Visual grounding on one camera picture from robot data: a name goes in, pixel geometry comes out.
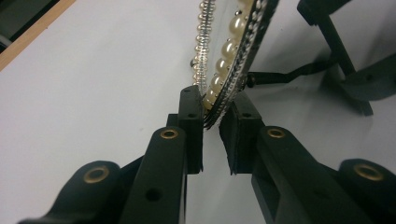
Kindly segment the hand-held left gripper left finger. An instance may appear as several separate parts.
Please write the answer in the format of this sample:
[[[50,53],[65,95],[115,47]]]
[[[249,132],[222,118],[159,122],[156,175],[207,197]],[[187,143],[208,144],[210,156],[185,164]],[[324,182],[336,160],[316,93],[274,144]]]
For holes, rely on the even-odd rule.
[[[180,92],[178,112],[168,115],[166,125],[176,126],[186,133],[188,174],[199,174],[203,170],[204,109],[197,86]]]

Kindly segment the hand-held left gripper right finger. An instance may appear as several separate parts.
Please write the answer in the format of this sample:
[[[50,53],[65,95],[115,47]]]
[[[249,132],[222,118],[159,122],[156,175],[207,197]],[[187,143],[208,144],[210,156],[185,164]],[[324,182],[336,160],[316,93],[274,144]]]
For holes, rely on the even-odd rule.
[[[262,116],[247,94],[240,91],[219,126],[232,175],[252,173],[257,136],[262,126]]]

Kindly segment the silver oval photo frame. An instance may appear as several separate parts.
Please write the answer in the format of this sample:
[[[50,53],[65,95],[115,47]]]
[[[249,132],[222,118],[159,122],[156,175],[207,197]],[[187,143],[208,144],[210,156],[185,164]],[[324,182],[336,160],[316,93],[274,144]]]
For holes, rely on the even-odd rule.
[[[191,59],[192,83],[198,87],[204,107],[204,127],[209,129],[222,119],[236,94],[246,86],[248,69],[257,54],[279,0],[229,0],[233,13],[226,24],[226,40],[219,57],[210,62],[216,0],[202,0],[198,14],[195,55]]]

